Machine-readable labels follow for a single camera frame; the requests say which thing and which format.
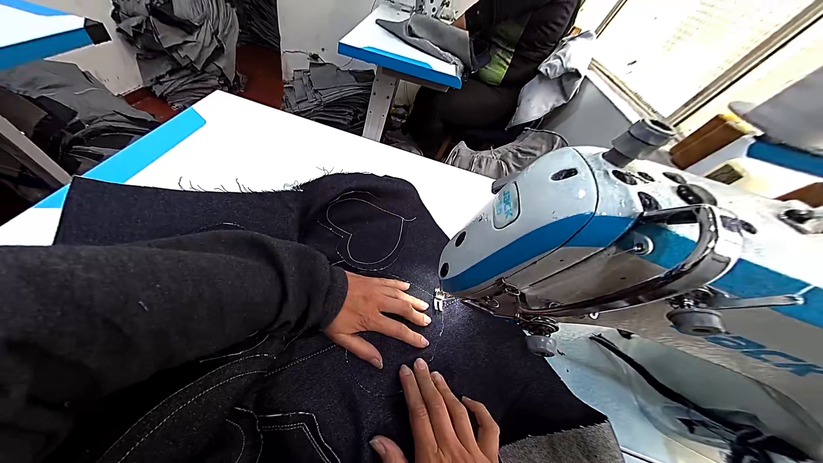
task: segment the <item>black jacket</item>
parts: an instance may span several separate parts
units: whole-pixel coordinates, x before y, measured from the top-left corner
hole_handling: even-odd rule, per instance
[[[248,231],[0,247],[0,461],[42,461],[78,417],[157,372],[324,327],[346,291],[317,251]]]

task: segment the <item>wooden block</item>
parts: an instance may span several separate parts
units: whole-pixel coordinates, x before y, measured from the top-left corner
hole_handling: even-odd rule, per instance
[[[737,123],[725,122],[705,136],[696,140],[685,149],[672,154],[672,163],[681,169],[700,161],[720,148],[746,134]]]
[[[781,201],[799,199],[813,208],[819,208],[820,206],[823,206],[823,182],[806,185],[775,199],[780,199]]]
[[[677,145],[673,146],[669,152],[671,154],[677,154],[692,143],[700,140],[702,137],[705,137],[709,133],[712,133],[717,127],[720,127],[723,124],[728,122],[728,118],[725,115],[716,115],[709,122],[703,124],[699,129],[695,130],[694,132],[690,133],[688,137],[683,138]]]

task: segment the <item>stacked fabric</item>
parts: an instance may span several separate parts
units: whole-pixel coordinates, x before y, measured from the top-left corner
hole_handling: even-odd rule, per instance
[[[335,129],[361,134],[369,109],[374,71],[345,71],[310,63],[285,84],[282,109]]]
[[[77,65],[42,59],[0,71],[0,115],[72,175],[160,125]],[[30,201],[51,190],[9,158],[0,157],[0,180]]]
[[[137,47],[143,82],[173,107],[235,90],[237,13],[226,0],[113,0],[118,32]]]
[[[277,0],[238,0],[241,44],[259,45],[280,53]]]

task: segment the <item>floor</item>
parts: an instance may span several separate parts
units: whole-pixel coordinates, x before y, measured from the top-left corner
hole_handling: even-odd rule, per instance
[[[277,51],[257,45],[240,45],[237,47],[237,71],[246,77],[245,89],[239,96],[280,109],[283,71]],[[171,119],[179,112],[148,88],[128,93],[124,98],[131,106],[146,111],[160,122]]]

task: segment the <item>left hand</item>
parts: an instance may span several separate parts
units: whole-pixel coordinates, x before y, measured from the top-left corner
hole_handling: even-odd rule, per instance
[[[419,326],[431,323],[431,318],[422,313],[429,308],[429,304],[404,293],[409,283],[349,272],[346,276],[349,280],[346,301],[337,318],[323,331],[332,341],[377,368],[383,368],[383,356],[372,343],[356,333],[377,331],[415,347],[429,345],[422,334],[382,313],[400,315]]]

